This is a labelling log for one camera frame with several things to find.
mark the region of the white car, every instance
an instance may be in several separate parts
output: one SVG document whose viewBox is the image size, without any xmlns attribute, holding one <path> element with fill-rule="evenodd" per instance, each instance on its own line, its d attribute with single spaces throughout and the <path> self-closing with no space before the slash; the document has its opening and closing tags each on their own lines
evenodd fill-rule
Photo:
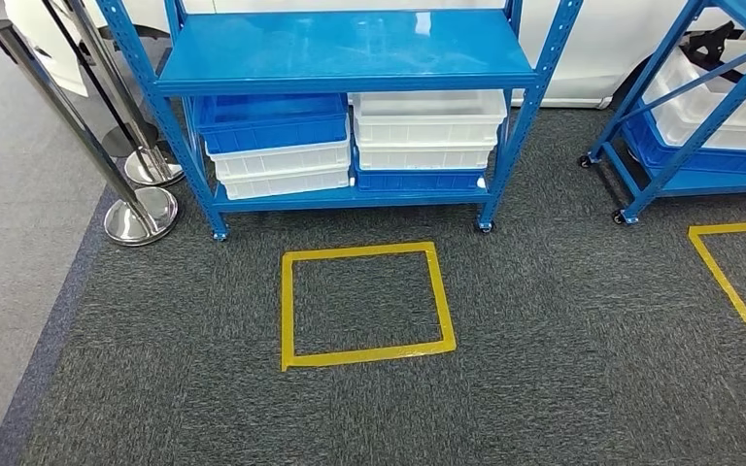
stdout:
<svg viewBox="0 0 746 466">
<path fill-rule="evenodd" d="M 190 14 L 302 11 L 314 0 L 183 0 Z M 523 2 L 521 43 L 531 62 L 539 56 L 559 0 Z M 659 44 L 686 0 L 585 0 L 548 89 L 549 107 L 605 108 L 617 88 Z M 110 37 L 95 0 L 85 0 L 96 26 Z M 504 0 L 320 0 L 319 10 L 379 10 L 429 8 L 501 8 Z M 45 67 L 63 87 L 86 95 L 76 57 L 58 32 L 41 0 L 5 0 L 7 16 L 25 36 Z M 169 35 L 163 0 L 126 0 L 139 33 Z M 62 19 L 80 40 L 72 22 Z M 692 30 L 710 30 L 729 18 L 706 9 Z"/>
</svg>

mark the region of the white plastic crate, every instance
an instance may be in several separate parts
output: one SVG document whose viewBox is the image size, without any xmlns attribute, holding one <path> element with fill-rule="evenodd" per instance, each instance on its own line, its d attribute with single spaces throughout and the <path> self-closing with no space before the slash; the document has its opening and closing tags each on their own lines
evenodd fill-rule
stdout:
<svg viewBox="0 0 746 466">
<path fill-rule="evenodd" d="M 651 88 L 652 95 L 646 94 L 647 102 L 654 100 L 656 95 L 662 96 L 671 90 L 660 80 L 653 81 Z M 683 146 L 702 124 L 701 120 L 690 118 L 683 105 L 679 97 L 676 97 L 652 110 L 657 128 L 665 143 L 670 146 Z M 746 150 L 746 125 L 726 122 L 704 146 L 711 149 Z"/>
<path fill-rule="evenodd" d="M 217 170 L 216 178 L 224 185 L 227 199 L 236 200 L 345 187 L 350 184 L 349 168 L 349 163 L 337 163 L 306 170 L 239 177 L 225 177 Z"/>
<path fill-rule="evenodd" d="M 354 98 L 363 144 L 496 144 L 507 117 L 501 90 L 367 92 Z"/>
<path fill-rule="evenodd" d="M 358 145 L 358 165 L 362 170 L 439 170 L 484 169 L 494 145 Z"/>
<path fill-rule="evenodd" d="M 727 41 L 726 51 L 731 47 L 731 42 L 734 43 L 732 44 L 733 51 L 732 54 L 724 56 L 726 61 L 730 61 L 731 57 L 735 57 L 734 54 L 738 56 L 741 51 L 746 49 L 746 41 Z M 677 89 L 706 73 L 705 70 L 691 63 L 681 50 L 674 49 L 660 68 L 656 78 L 648 86 L 645 92 L 646 102 L 656 100 L 669 91 Z M 732 88 L 733 83 L 717 77 L 674 97 L 670 102 L 662 104 L 660 107 L 673 105 L 679 109 L 680 117 L 684 121 L 699 124 L 713 113 L 716 106 L 725 99 Z M 726 125 L 735 126 L 737 129 L 738 127 L 746 128 L 746 101 L 728 118 Z"/>
<path fill-rule="evenodd" d="M 327 165 L 350 164 L 350 129 L 344 141 L 282 148 L 242 150 L 228 153 L 204 151 L 223 177 L 273 174 L 289 170 L 307 170 Z"/>
</svg>

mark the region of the blue plastic crate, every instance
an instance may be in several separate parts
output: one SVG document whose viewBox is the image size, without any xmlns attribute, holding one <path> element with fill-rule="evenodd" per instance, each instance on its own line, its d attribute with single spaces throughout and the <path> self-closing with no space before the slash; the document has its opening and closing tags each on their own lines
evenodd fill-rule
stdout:
<svg viewBox="0 0 746 466">
<path fill-rule="evenodd" d="M 208 153 L 331 143 L 347 139 L 345 94 L 220 95 L 196 99 Z"/>
<path fill-rule="evenodd" d="M 642 165 L 662 168 L 680 148 L 664 142 L 653 114 L 642 112 L 625 121 L 623 130 Z M 682 166 L 683 170 L 746 174 L 746 150 L 701 148 Z"/>
<path fill-rule="evenodd" d="M 353 169 L 361 191 L 465 191 L 476 189 L 485 170 L 361 170 L 354 147 Z"/>
</svg>

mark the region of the shelf frame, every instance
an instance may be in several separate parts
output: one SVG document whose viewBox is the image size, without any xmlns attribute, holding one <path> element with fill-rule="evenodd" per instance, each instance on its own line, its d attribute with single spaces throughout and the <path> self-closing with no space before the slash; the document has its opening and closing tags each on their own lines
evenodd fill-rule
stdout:
<svg viewBox="0 0 746 466">
<path fill-rule="evenodd" d="M 162 134 L 173 150 L 177 161 L 185 169 L 187 182 L 196 200 L 210 222 L 213 237 L 224 240 L 228 234 L 227 224 L 222 215 L 229 213 L 260 212 L 272 210 L 295 209 L 329 209 L 355 207 L 385 206 L 425 206 L 440 204 L 476 204 L 480 206 L 476 224 L 483 231 L 490 231 L 493 217 L 501 201 L 502 194 L 509 183 L 513 168 L 519 159 L 522 146 L 529 134 L 530 127 L 544 99 L 545 91 L 553 77 L 554 70 L 564 50 L 567 37 L 581 10 L 583 0 L 559 0 L 554 21 L 545 40 L 536 66 L 530 73 L 513 73 L 498 76 L 456 76 L 455 73 L 440 74 L 435 77 L 409 80 L 403 77 L 374 76 L 369 79 L 343 80 L 269 80 L 264 84 L 247 83 L 243 80 L 224 80 L 220 82 L 199 82 L 193 85 L 174 85 L 167 80 L 160 80 L 147 59 L 144 47 L 121 0 L 97 0 L 110 30 L 124 55 L 139 86 L 144 91 L 145 101 Z M 178 40 L 183 27 L 188 22 L 188 14 L 181 0 L 165 0 L 165 10 L 173 40 Z M 507 27 L 513 32 L 514 39 L 519 37 L 522 0 L 506 0 L 504 13 Z M 525 98 L 519 108 L 513 127 L 508 118 L 498 128 L 498 144 L 492 182 L 487 189 L 473 191 L 421 191 L 421 192 L 378 192 L 375 194 L 348 187 L 335 190 L 334 193 L 323 191 L 322 194 L 299 193 L 284 196 L 272 196 L 260 199 L 231 201 L 223 195 L 223 190 L 216 185 L 210 187 L 198 134 L 193 128 L 190 99 L 200 95 L 212 95 L 223 91 L 232 93 L 267 93 L 267 92 L 348 92 L 379 90 L 453 90 L 501 88 L 504 91 L 511 114 L 511 92 L 523 89 Z M 182 98 L 187 122 L 187 133 L 178 123 L 170 107 L 170 97 Z"/>
<path fill-rule="evenodd" d="M 645 69 L 636 79 L 630 92 L 627 94 L 619 109 L 605 126 L 599 138 L 588 151 L 586 157 L 591 164 L 599 163 L 603 156 L 607 155 L 613 168 L 624 182 L 633 196 L 632 201 L 615 213 L 614 219 L 623 223 L 636 223 L 638 215 L 644 211 L 654 200 L 659 197 L 676 197 L 709 194 L 731 194 L 746 192 L 746 175 L 714 174 L 708 172 L 685 171 L 682 167 L 692 156 L 704 146 L 708 139 L 730 118 L 730 116 L 746 100 L 746 74 L 733 87 L 725 99 L 717 106 L 713 113 L 699 126 L 691 135 L 688 142 L 674 153 L 665 166 L 661 169 L 648 169 L 646 172 L 650 182 L 640 187 L 627 170 L 622 157 L 613 147 L 613 141 L 624 136 L 626 143 L 634 152 L 637 150 L 633 138 L 623 134 L 623 123 L 638 116 L 641 112 L 660 105 L 671 98 L 686 92 L 700 83 L 709 81 L 746 62 L 746 53 L 730 63 L 707 73 L 705 76 L 687 83 L 669 94 L 648 103 L 640 104 L 640 100 L 648 88 L 650 82 L 659 72 L 663 63 L 670 56 L 673 49 L 679 44 L 685 32 L 704 8 L 724 7 L 726 13 L 746 12 L 746 0 L 688 0 L 680 15 L 673 22 L 670 30 L 662 39 L 659 47 L 648 61 Z M 746 15 L 735 17 L 738 22 L 746 21 Z"/>
</svg>

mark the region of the yellow tape square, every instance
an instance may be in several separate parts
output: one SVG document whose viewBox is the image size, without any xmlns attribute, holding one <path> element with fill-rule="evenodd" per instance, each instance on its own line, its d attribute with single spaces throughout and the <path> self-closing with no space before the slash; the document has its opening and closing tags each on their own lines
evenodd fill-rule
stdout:
<svg viewBox="0 0 746 466">
<path fill-rule="evenodd" d="M 296 355 L 293 347 L 293 262 L 297 260 L 325 260 L 368 255 L 424 252 L 427 269 L 430 272 L 430 286 L 436 302 L 442 339 L 436 342 L 417 343 L 396 347 L 356 349 L 349 351 L 324 352 L 319 354 Z M 445 287 L 436 246 L 431 242 L 403 243 L 398 245 L 366 246 L 361 248 L 341 248 L 334 250 L 295 250 L 282 256 L 282 371 L 290 366 L 333 366 L 354 362 L 381 361 L 401 357 L 438 354 L 456 349 L 456 336 L 451 322 Z"/>
<path fill-rule="evenodd" d="M 708 269 L 710 269 L 713 277 L 728 295 L 728 298 L 730 298 L 730 302 L 733 303 L 733 306 L 739 312 L 739 316 L 741 316 L 742 320 L 744 320 L 746 323 L 745 302 L 742 301 L 741 297 L 739 297 L 739 293 L 737 293 L 736 289 L 733 288 L 733 285 L 730 284 L 730 282 L 728 281 L 728 277 L 725 276 L 725 273 L 716 263 L 716 259 L 713 258 L 713 255 L 710 253 L 701 239 L 701 236 L 703 235 L 715 235 L 720 233 L 746 233 L 746 223 L 692 226 L 688 230 L 688 238 L 691 239 L 691 242 L 694 244 L 696 251 L 698 251 L 699 255 L 702 257 L 702 260 L 704 260 L 705 265 L 707 265 Z"/>
</svg>

